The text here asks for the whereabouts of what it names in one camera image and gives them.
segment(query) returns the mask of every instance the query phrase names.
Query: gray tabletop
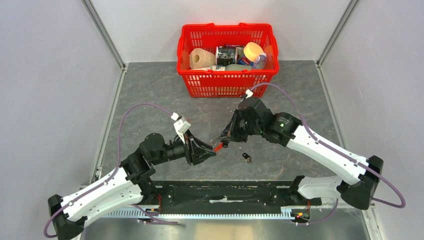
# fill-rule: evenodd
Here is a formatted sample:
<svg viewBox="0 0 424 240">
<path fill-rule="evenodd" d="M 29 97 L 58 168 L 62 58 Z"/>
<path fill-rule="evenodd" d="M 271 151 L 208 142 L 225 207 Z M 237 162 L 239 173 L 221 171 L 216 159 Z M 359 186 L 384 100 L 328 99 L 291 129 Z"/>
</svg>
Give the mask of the gray tabletop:
<svg viewBox="0 0 424 240">
<path fill-rule="evenodd" d="M 271 80 L 294 99 L 318 134 L 338 144 L 337 134 L 313 61 L 280 61 L 280 71 Z M 287 112 L 297 117 L 285 97 L 268 87 L 261 98 L 274 113 Z M 209 143 L 225 128 L 239 98 L 192 98 L 183 79 L 176 72 L 175 62 L 131 63 L 122 89 L 108 136 L 102 174 L 110 172 L 117 162 L 117 133 L 119 122 L 131 106 L 154 103 L 191 120 L 191 132 Z M 121 133 L 121 159 L 135 151 L 150 133 L 162 134 L 165 141 L 174 139 L 173 121 L 151 106 L 133 110 L 125 119 Z M 246 163 L 242 153 L 253 158 Z M 230 143 L 202 164 L 190 166 L 185 159 L 155 166 L 153 180 L 293 180 L 298 175 L 327 177 L 334 175 L 302 153 L 272 144 L 260 136 L 250 136 L 247 143 Z"/>
</svg>

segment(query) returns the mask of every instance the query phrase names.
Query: red basket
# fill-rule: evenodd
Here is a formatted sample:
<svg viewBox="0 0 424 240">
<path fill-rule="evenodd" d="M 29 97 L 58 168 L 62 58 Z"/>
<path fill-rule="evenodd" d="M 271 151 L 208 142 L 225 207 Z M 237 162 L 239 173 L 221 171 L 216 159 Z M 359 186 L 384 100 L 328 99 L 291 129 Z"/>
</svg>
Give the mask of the red basket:
<svg viewBox="0 0 424 240">
<path fill-rule="evenodd" d="M 246 45 L 255 42 L 266 53 L 266 65 L 261 70 L 213 71 L 190 70 L 189 55 L 195 48 L 216 53 L 217 46 Z M 194 98 L 240 97 L 248 88 L 269 83 L 279 71 L 278 48 L 273 29 L 269 24 L 215 25 L 190 24 L 182 27 L 177 49 L 176 71 L 184 79 L 190 96 Z M 267 86 L 253 91 L 261 97 Z"/>
</svg>

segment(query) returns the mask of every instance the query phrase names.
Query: toilet paper roll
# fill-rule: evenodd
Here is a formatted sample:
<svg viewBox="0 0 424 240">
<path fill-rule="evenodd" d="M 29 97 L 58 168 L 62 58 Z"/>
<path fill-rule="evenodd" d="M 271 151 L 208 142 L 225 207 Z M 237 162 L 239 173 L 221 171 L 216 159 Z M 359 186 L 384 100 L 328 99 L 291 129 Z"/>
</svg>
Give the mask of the toilet paper roll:
<svg viewBox="0 0 424 240">
<path fill-rule="evenodd" d="M 212 52 L 195 48 L 190 52 L 190 68 L 201 69 L 215 65 L 215 58 L 216 56 Z"/>
</svg>

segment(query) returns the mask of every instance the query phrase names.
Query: yellow round container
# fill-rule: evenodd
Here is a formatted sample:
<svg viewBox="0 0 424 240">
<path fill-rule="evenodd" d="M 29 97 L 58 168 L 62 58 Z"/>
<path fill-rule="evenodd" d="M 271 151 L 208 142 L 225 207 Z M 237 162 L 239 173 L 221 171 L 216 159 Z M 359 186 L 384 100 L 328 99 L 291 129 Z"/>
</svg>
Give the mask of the yellow round container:
<svg viewBox="0 0 424 240">
<path fill-rule="evenodd" d="M 243 49 L 244 55 L 251 62 L 254 62 L 256 58 L 263 52 L 264 50 L 262 49 L 262 47 L 252 41 L 246 44 Z"/>
</svg>

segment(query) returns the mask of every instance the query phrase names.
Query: white wall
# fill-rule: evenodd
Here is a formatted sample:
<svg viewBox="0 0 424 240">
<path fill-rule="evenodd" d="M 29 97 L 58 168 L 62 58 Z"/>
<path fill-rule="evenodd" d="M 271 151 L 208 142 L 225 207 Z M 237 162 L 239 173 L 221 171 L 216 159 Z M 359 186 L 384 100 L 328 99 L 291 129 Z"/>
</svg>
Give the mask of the white wall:
<svg viewBox="0 0 424 240">
<path fill-rule="evenodd" d="M 0 239 L 41 240 L 47 199 L 92 174 L 119 69 L 79 0 L 0 1 L 0 56 Z"/>
<path fill-rule="evenodd" d="M 125 62 L 177 60 L 185 24 L 269 23 L 280 60 L 316 60 L 349 0 L 92 0 Z"/>
<path fill-rule="evenodd" d="M 360 1 L 323 64 L 347 147 L 384 160 L 406 208 L 377 204 L 387 240 L 423 239 L 424 2 Z M 380 183 L 376 196 L 399 203 Z"/>
</svg>

